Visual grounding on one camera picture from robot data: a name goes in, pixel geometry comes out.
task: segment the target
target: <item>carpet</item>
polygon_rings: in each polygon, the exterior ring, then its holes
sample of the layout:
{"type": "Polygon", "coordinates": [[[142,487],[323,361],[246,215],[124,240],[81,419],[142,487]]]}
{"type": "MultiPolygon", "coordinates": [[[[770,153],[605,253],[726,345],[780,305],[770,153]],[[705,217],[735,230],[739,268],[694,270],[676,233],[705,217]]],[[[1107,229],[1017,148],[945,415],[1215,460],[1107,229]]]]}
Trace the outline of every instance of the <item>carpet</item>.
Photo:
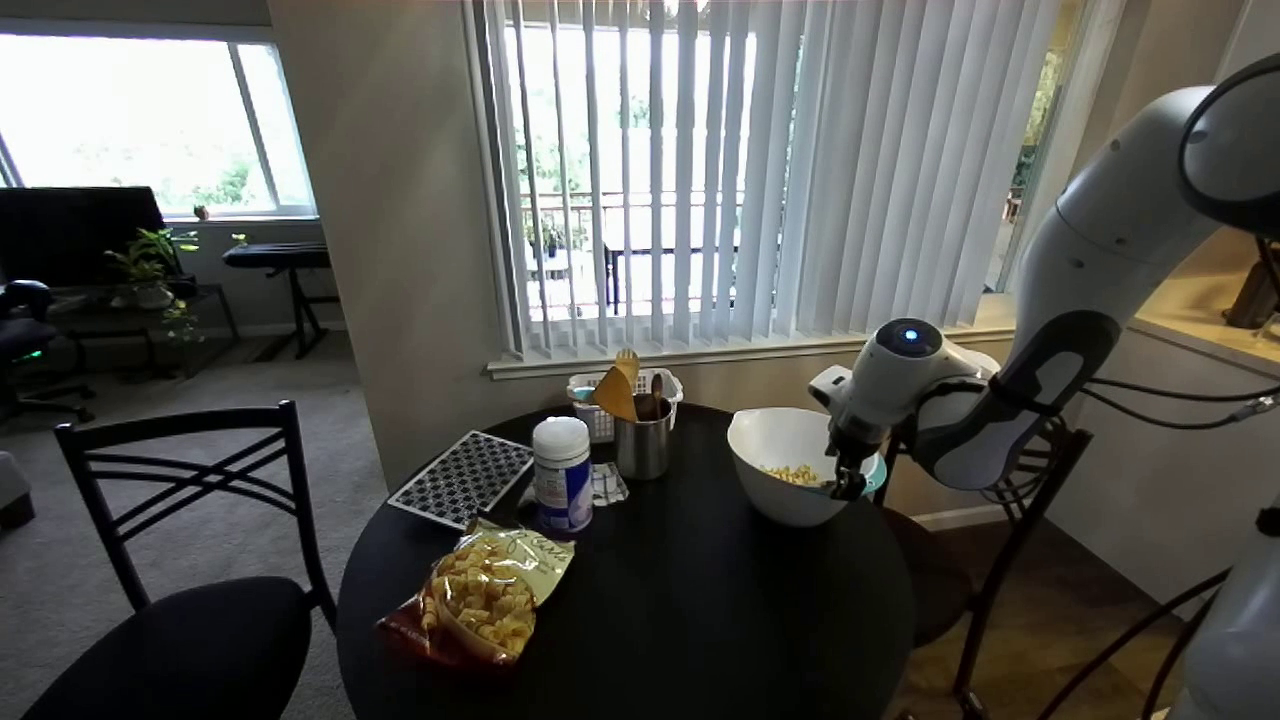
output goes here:
{"type": "MultiPolygon", "coordinates": [[[[320,555],[334,598],[342,570],[365,523],[385,498],[365,400],[349,345],[330,333],[305,360],[288,352],[274,363],[215,365],[191,380],[122,384],[91,375],[88,401],[97,423],[234,407],[298,404],[320,555]]],[[[0,532],[0,717],[19,717],[41,692],[131,610],[76,491],[54,436],[69,418],[23,416],[0,427],[32,486],[37,516],[0,532]]],[[[164,447],[170,457],[218,460],[259,433],[196,436],[164,447]]],[[[287,483],[283,462],[260,473],[287,483]]],[[[155,487],[110,483],[113,503],[136,501],[155,487]]],[[[259,502],[215,493],[152,527],[129,543],[152,598],[177,589],[248,575],[278,574],[306,587],[293,519],[259,502]]],[[[312,615],[311,651],[285,717],[352,717],[338,674],[333,633],[312,615]]]]}

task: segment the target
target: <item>vertical blinds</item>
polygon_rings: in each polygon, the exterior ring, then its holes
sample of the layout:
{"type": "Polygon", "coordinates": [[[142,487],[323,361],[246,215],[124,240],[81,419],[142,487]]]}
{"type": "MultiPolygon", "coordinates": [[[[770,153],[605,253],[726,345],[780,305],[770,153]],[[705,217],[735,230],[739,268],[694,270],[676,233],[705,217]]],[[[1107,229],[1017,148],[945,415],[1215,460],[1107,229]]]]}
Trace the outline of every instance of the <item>vertical blinds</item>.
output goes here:
{"type": "Polygon", "coordinates": [[[1059,0],[483,5],[525,348],[973,320],[1059,0]]]}

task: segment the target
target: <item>disinfecting wipes container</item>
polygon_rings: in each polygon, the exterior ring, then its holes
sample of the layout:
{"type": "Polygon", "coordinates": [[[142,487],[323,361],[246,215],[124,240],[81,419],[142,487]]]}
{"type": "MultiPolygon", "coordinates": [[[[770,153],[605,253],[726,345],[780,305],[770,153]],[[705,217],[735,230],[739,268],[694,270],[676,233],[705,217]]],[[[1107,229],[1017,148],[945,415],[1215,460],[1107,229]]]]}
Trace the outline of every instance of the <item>disinfecting wipes container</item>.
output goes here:
{"type": "Polygon", "coordinates": [[[577,532],[591,521],[591,433],[577,418],[534,428],[534,500],[549,529],[577,532]]]}

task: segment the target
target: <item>plastic basket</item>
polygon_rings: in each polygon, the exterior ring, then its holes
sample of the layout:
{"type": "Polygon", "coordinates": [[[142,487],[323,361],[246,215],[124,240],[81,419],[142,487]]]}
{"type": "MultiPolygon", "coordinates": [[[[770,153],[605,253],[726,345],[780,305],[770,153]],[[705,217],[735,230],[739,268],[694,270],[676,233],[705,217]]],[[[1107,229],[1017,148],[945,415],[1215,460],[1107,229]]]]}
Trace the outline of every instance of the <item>plastic basket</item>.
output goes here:
{"type": "MultiPolygon", "coordinates": [[[[649,392],[649,380],[658,373],[662,373],[662,396],[671,402],[669,421],[671,427],[675,428],[676,406],[685,398],[685,386],[680,384],[680,380],[676,379],[676,375],[671,374],[671,370],[666,368],[644,368],[636,377],[636,384],[632,389],[636,393],[649,392]]],[[[602,379],[604,379],[604,373],[581,373],[571,377],[568,386],[564,388],[568,398],[573,400],[573,411],[577,413],[577,418],[586,423],[588,429],[591,432],[593,443],[613,442],[613,415],[600,410],[596,405],[575,400],[573,388],[595,387],[602,379]]]]}

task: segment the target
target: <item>bag of pasta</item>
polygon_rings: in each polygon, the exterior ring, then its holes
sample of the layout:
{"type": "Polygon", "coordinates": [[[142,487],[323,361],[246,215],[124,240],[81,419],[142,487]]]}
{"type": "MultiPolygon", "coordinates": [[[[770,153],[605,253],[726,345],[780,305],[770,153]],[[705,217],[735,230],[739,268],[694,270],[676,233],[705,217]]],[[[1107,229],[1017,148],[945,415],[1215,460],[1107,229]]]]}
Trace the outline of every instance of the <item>bag of pasta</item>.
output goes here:
{"type": "Polygon", "coordinates": [[[512,665],[572,557],[573,543],[477,519],[422,589],[380,625],[448,665],[512,665]]]}

